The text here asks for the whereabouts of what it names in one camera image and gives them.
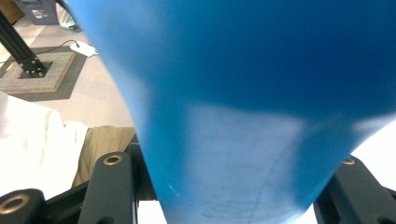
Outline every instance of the khaki pants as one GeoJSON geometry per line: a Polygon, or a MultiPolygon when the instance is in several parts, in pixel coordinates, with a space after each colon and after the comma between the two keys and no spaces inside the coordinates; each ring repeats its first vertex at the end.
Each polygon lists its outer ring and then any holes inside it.
{"type": "Polygon", "coordinates": [[[103,126],[88,129],[72,187],[91,179],[95,163],[100,157],[109,152],[124,151],[134,134],[134,128],[103,126]]]}

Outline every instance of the cable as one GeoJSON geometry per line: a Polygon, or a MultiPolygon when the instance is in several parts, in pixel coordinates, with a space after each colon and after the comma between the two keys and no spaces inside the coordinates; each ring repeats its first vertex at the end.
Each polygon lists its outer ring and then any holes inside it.
{"type": "MultiPolygon", "coordinates": [[[[79,47],[79,45],[78,45],[78,43],[77,43],[76,40],[67,40],[67,41],[64,41],[64,42],[62,43],[62,45],[60,45],[60,46],[58,46],[58,47],[55,47],[55,48],[49,49],[49,50],[45,50],[45,51],[42,51],[42,52],[35,53],[35,55],[51,52],[51,51],[53,51],[53,50],[56,50],[56,49],[62,47],[63,45],[65,45],[66,43],[71,42],[71,41],[74,41],[74,42],[76,43],[77,47],[79,47]]],[[[3,61],[3,62],[0,62],[0,63],[10,63],[10,62],[15,62],[15,61],[16,61],[15,59],[12,59],[12,60],[7,60],[7,61],[3,61]]]]}

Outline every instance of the blue plastic object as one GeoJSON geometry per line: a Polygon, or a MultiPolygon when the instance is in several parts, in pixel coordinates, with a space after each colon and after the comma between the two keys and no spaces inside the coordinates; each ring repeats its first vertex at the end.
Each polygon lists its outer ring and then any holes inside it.
{"type": "Polygon", "coordinates": [[[168,223],[281,223],[396,111],[396,1],[70,1],[168,223]]]}

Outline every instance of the black mat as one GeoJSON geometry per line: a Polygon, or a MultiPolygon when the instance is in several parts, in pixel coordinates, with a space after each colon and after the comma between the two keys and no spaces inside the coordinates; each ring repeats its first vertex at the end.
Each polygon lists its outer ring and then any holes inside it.
{"type": "MultiPolygon", "coordinates": [[[[44,52],[47,50],[53,49],[53,47],[49,48],[38,48],[38,49],[32,49],[34,53],[38,52],[44,52]]],[[[72,51],[68,46],[66,47],[61,47],[58,48],[54,51],[51,51],[50,53],[54,52],[74,52],[72,51]]],[[[13,95],[15,97],[18,97],[22,100],[29,101],[29,102],[34,102],[34,101],[49,101],[49,100],[62,100],[62,99],[69,99],[73,89],[76,85],[79,73],[81,72],[82,66],[85,63],[85,60],[87,57],[85,55],[79,54],[75,52],[75,57],[73,61],[71,62],[70,66],[68,67],[68,70],[66,71],[62,82],[60,83],[59,87],[57,88],[56,91],[38,91],[38,92],[26,92],[26,93],[10,93],[10,95],[13,95]]],[[[8,67],[12,63],[4,63],[3,66],[0,68],[0,76],[2,76],[8,67]]]]}

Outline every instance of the gray mat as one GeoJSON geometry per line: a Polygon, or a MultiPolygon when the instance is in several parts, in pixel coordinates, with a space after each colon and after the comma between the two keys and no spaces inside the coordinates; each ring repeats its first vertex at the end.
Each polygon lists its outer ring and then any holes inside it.
{"type": "MultiPolygon", "coordinates": [[[[49,49],[53,47],[32,51],[38,53],[49,49]]],[[[0,90],[30,102],[69,99],[87,57],[71,51],[69,47],[61,47],[37,56],[43,62],[55,62],[45,77],[20,79],[21,69],[14,64],[6,72],[12,63],[5,63],[0,68],[0,74],[4,74],[0,78],[0,90]]]]}

